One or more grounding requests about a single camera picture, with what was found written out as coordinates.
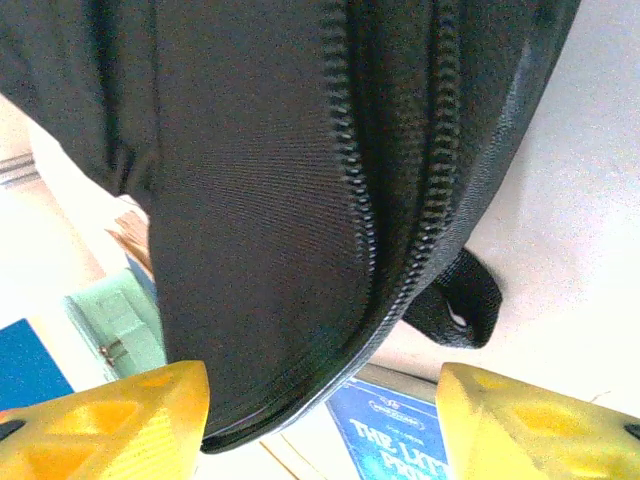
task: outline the yellow plastic object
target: yellow plastic object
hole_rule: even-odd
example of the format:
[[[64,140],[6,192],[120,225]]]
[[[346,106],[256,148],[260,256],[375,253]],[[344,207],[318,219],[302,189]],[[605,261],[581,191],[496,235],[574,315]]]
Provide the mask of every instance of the yellow plastic object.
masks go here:
[[[209,385],[179,362],[0,414],[26,424],[0,441],[2,480],[181,480],[193,476]]]
[[[637,418],[446,363],[436,393],[457,480],[638,480]]]

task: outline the floor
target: floor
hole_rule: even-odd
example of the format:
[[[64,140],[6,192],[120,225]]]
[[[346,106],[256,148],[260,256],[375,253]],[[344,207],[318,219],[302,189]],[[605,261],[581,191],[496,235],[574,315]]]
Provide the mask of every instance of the floor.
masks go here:
[[[42,180],[0,189],[0,328],[104,273]]]

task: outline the zipper teeth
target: zipper teeth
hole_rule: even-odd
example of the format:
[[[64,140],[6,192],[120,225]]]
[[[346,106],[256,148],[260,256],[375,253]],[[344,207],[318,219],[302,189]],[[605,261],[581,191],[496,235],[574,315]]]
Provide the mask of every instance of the zipper teeth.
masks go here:
[[[369,272],[373,273],[376,255],[375,229],[351,106],[345,3],[326,2],[323,10],[325,18],[321,27],[325,87],[335,138],[334,151],[344,168],[345,181],[349,185],[349,193],[353,200],[351,208],[354,213],[358,255],[360,259],[365,259]]]
[[[418,238],[411,247],[407,275],[387,319],[399,316],[408,304],[424,272],[436,241],[450,222],[453,188],[457,179],[460,145],[460,43],[458,4],[440,0],[434,4],[431,91],[432,134],[426,162],[423,209]]]

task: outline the book cover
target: book cover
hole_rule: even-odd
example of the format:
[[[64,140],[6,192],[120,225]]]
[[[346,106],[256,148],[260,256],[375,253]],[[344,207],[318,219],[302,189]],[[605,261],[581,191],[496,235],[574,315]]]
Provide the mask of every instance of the book cover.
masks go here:
[[[327,406],[362,480],[447,480],[433,403],[354,378]]]
[[[0,330],[0,411],[73,393],[26,320]]]

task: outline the mint green object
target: mint green object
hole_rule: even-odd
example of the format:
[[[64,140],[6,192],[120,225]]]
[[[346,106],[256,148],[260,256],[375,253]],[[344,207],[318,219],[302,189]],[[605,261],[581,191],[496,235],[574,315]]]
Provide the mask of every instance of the mint green object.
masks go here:
[[[114,379],[166,365],[158,308],[131,270],[69,295],[63,304],[96,357],[110,364]]]

